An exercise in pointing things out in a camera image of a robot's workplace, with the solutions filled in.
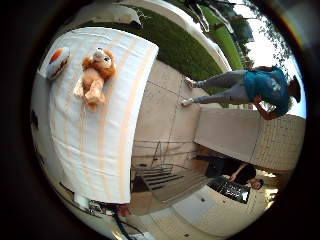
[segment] gray pants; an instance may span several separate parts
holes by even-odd
[[[211,96],[201,96],[193,99],[195,103],[249,103],[249,98],[244,86],[244,74],[246,70],[229,71],[204,81],[196,83],[199,88],[229,88],[226,91]]]

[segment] white shoe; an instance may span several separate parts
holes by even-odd
[[[190,105],[191,103],[193,103],[193,98],[189,98],[189,99],[184,99],[181,102],[181,106],[185,107]]]
[[[184,82],[185,82],[185,84],[187,84],[187,86],[188,86],[189,88],[194,88],[194,87],[196,87],[196,81],[193,81],[193,80],[191,80],[191,79],[188,78],[188,77],[185,77]]]

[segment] plush toy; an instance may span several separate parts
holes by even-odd
[[[66,67],[70,56],[68,47],[62,47],[56,50],[47,66],[47,78],[49,80],[55,79]]]
[[[114,56],[111,51],[97,48],[92,57],[82,61],[83,74],[79,78],[73,94],[82,98],[90,110],[96,111],[98,104],[106,102],[102,92],[104,83],[116,72]]]

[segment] concrete sidewalk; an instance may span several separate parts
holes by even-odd
[[[137,121],[132,163],[150,165],[156,153],[155,164],[173,163],[188,168],[188,161],[197,150],[193,142],[200,116],[200,105],[182,107],[180,101],[208,95],[202,89],[190,90],[184,76],[172,67],[155,61],[142,99]],[[221,108],[219,104],[207,104]]]

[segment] stuffed lion toy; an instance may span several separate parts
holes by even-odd
[[[82,69],[73,94],[82,98],[90,110],[96,111],[98,104],[106,102],[102,92],[104,83],[116,73],[114,56],[109,50],[97,48],[92,57],[83,59]]]

